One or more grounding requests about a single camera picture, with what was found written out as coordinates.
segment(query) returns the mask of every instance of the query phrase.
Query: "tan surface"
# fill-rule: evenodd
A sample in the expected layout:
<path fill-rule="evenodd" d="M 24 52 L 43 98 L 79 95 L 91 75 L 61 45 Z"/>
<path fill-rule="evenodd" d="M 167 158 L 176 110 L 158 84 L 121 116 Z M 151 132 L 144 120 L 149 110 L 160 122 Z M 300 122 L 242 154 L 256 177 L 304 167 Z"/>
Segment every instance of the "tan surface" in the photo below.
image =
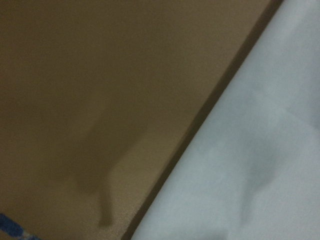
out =
<path fill-rule="evenodd" d="M 0 212 L 120 239 L 268 2 L 1 1 Z"/>

